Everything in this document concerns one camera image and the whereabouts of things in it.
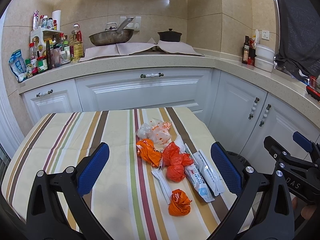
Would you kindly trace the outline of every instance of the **pot handle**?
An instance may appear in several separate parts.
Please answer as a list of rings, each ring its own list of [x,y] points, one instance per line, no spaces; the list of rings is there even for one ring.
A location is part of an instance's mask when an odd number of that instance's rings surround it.
[[[120,34],[121,31],[124,29],[124,27],[126,27],[130,22],[132,22],[132,20],[134,19],[134,17],[128,17],[127,19],[125,19],[119,26],[119,28],[116,30],[117,34]]]
[[[106,28],[104,29],[105,31],[108,29],[108,25],[109,25],[109,24],[114,24],[114,25],[115,25],[115,27],[117,27],[117,23],[116,23],[116,22],[107,23]]]

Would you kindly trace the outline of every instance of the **paper towel roll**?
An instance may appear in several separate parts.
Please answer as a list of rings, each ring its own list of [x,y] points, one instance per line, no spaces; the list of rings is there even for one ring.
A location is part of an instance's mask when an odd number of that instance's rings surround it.
[[[61,17],[61,10],[56,10],[52,12],[52,19],[57,21],[57,31],[60,30],[60,17]]]

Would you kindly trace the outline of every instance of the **cabinet handle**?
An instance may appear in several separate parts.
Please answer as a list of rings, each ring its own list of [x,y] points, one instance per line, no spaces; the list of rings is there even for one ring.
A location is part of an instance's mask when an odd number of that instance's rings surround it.
[[[163,77],[163,76],[164,76],[164,74],[162,74],[162,73],[159,73],[159,74],[153,74],[153,73],[151,73],[151,74],[147,74],[147,75],[141,74],[141,75],[140,75],[140,78]]]
[[[260,124],[259,124],[260,127],[264,124],[264,121],[266,120],[266,118],[267,118],[267,116],[268,116],[268,113],[269,113],[269,109],[270,109],[270,108],[271,108],[271,105],[268,104],[268,106],[267,106],[266,110],[264,111],[264,114],[263,114],[263,116],[262,116],[262,118],[261,118],[261,121],[260,121]]]
[[[39,93],[39,94],[36,94],[36,97],[43,97],[45,95],[50,95],[53,93],[53,90],[49,90],[47,93]]]
[[[251,112],[249,114],[249,119],[253,118],[253,113],[254,111],[256,111],[256,106],[257,106],[257,103],[260,99],[259,98],[256,98],[254,103],[253,103],[253,106],[251,107]]]

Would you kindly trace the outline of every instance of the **table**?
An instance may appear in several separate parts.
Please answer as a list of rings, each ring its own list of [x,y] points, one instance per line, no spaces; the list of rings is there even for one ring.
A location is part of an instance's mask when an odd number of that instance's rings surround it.
[[[169,181],[172,190],[180,188],[192,200],[190,214],[170,216],[152,167],[136,153],[139,138],[135,133],[152,118],[172,122],[172,141],[180,135],[192,153],[202,149],[218,172],[210,157],[215,140],[188,108],[48,114],[32,128],[15,153],[4,176],[2,194],[25,221],[37,171],[62,172],[92,154],[100,142],[106,142],[109,160],[84,200],[114,239],[206,239],[225,217],[236,195],[223,182],[225,192],[206,203],[187,179],[179,183]],[[63,194],[58,194],[70,226],[79,230]],[[252,219],[250,211],[243,228]]]

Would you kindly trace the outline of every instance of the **white cabinet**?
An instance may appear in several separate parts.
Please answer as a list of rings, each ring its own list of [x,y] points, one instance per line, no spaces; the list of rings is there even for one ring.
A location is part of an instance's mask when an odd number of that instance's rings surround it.
[[[82,112],[74,79],[30,90],[24,99],[33,124],[45,114]]]
[[[240,153],[255,127],[266,97],[265,90],[221,72],[208,126],[214,139],[227,151]]]
[[[264,124],[260,126],[264,114],[267,117]],[[258,172],[271,174],[276,161],[264,148],[264,138],[270,135],[292,156],[304,159],[307,153],[292,140],[292,135],[295,131],[300,132],[311,141],[316,141],[320,134],[318,129],[300,113],[273,95],[268,94],[258,122],[241,155]]]
[[[220,74],[209,68],[186,67],[127,70],[78,78],[76,84],[84,112],[187,106],[203,120],[206,98],[213,92],[209,88],[214,71]],[[140,77],[152,73],[164,76]]]

